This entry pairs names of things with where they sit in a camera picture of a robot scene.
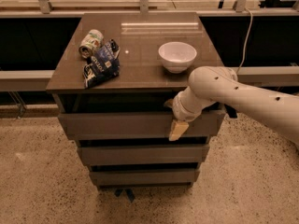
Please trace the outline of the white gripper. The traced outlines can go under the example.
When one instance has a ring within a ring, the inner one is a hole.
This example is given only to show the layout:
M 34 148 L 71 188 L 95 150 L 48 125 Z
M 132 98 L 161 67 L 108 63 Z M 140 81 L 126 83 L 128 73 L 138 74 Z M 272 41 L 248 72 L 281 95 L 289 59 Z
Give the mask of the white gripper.
M 189 128 L 189 123 L 202 113 L 202 102 L 190 91 L 181 91 L 173 99 L 164 102 L 165 107 L 172 108 L 176 119 L 172 121 L 169 133 L 170 141 L 177 141 Z

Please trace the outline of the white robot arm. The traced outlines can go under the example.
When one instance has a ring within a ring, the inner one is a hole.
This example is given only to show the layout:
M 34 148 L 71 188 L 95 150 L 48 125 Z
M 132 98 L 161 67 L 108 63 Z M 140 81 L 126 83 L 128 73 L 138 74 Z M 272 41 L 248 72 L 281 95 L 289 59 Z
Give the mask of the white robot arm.
M 187 88 L 167 102 L 174 113 L 169 139 L 178 140 L 189 123 L 215 103 L 228 105 L 299 145 L 299 97 L 242 84 L 233 69 L 220 66 L 194 69 Z

